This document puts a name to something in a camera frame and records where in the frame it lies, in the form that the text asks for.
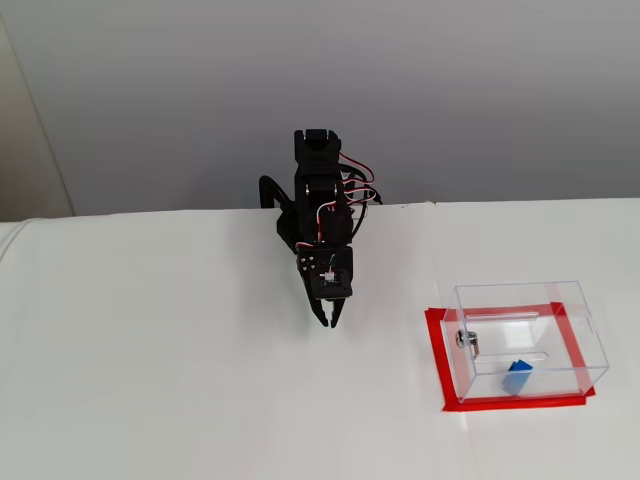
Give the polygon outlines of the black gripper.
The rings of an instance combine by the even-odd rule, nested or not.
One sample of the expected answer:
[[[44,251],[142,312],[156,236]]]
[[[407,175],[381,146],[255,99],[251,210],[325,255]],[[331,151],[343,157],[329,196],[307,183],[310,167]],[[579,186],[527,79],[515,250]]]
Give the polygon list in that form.
[[[323,326],[330,324],[335,328],[345,304],[344,298],[352,296],[352,248],[334,248],[325,244],[301,246],[297,253],[297,267],[311,296],[312,312]],[[335,299],[331,323],[319,299]]]

